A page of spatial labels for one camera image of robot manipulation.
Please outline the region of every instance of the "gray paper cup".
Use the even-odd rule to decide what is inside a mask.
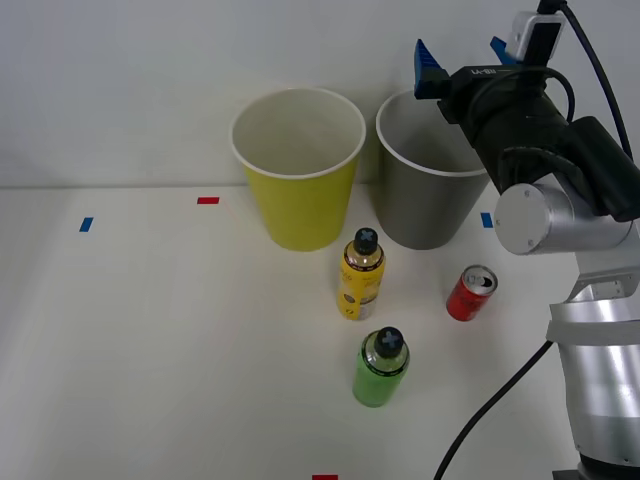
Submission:
[[[489,176],[462,130],[435,100],[398,93],[378,110],[382,143],[374,193],[376,215],[395,242],[415,250],[441,247],[455,235]]]

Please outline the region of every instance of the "red can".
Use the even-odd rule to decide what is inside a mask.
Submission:
[[[468,322],[498,288],[496,274],[482,265],[467,267],[447,300],[447,311],[456,320]]]

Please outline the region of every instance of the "bottle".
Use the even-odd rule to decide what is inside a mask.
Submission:
[[[381,407],[409,368],[409,347],[400,330],[384,327],[367,335],[358,353],[353,395],[367,407]]]
[[[384,251],[372,228],[361,228],[344,249],[340,264],[338,308],[350,320],[364,320],[373,313],[384,273]]]

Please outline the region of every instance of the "black bottle cap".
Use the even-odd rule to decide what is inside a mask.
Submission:
[[[361,228],[353,239],[353,248],[360,255],[371,255],[378,249],[378,234],[373,228]]]
[[[384,327],[378,331],[373,348],[382,358],[394,358],[400,355],[404,346],[404,338],[400,330],[394,327]]]

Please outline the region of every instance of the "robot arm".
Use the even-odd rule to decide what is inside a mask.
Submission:
[[[580,475],[640,478],[640,171],[595,118],[567,120],[545,95],[546,77],[562,77],[546,68],[564,24],[549,3],[514,22],[507,53],[520,64],[449,76],[419,42],[416,98],[438,99],[476,150],[501,194],[507,250],[576,252],[580,275],[551,306],[547,338],[560,350]]]

